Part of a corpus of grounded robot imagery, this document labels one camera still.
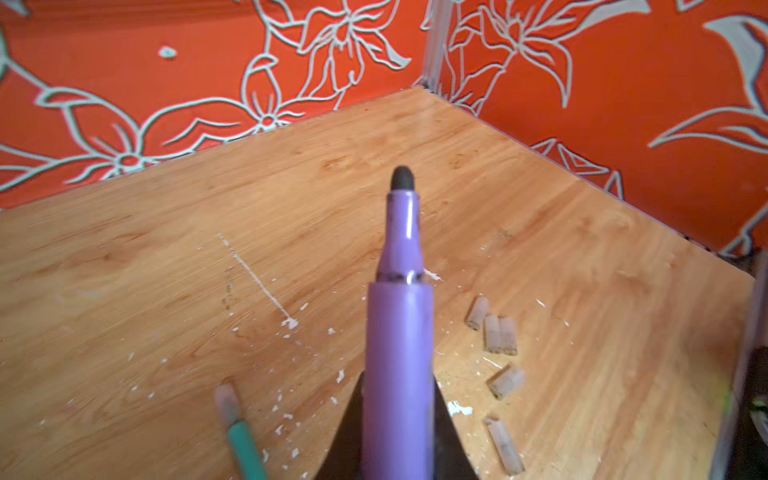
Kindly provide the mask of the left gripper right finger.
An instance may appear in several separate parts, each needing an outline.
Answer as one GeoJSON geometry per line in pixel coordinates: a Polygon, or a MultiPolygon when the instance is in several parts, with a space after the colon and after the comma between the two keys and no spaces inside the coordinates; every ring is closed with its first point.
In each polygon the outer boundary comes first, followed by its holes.
{"type": "Polygon", "coordinates": [[[434,476],[435,480],[478,480],[437,380],[434,380],[434,476]]]}

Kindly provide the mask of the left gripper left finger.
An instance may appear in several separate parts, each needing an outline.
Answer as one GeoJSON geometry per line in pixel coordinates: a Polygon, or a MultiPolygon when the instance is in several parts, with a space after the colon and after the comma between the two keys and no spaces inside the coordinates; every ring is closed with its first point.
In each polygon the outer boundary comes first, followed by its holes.
{"type": "Polygon", "coordinates": [[[358,376],[342,420],[315,480],[362,479],[364,373],[358,376]]]}

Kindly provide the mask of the purple marker pen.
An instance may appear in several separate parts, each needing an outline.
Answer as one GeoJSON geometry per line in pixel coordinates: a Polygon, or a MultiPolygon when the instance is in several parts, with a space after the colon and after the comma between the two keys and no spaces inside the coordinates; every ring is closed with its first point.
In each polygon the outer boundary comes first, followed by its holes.
{"type": "Polygon", "coordinates": [[[393,171],[385,239],[368,287],[361,470],[366,479],[434,475],[434,295],[425,282],[420,197],[393,171]]]}

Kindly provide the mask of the green marker pen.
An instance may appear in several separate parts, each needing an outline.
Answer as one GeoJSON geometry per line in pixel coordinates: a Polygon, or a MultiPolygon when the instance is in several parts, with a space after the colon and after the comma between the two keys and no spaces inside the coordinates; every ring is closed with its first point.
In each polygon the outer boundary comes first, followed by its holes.
{"type": "Polygon", "coordinates": [[[261,454],[245,418],[243,417],[242,421],[239,421],[231,428],[226,429],[224,427],[224,429],[241,478],[247,480],[266,480],[267,473],[261,454]]]}

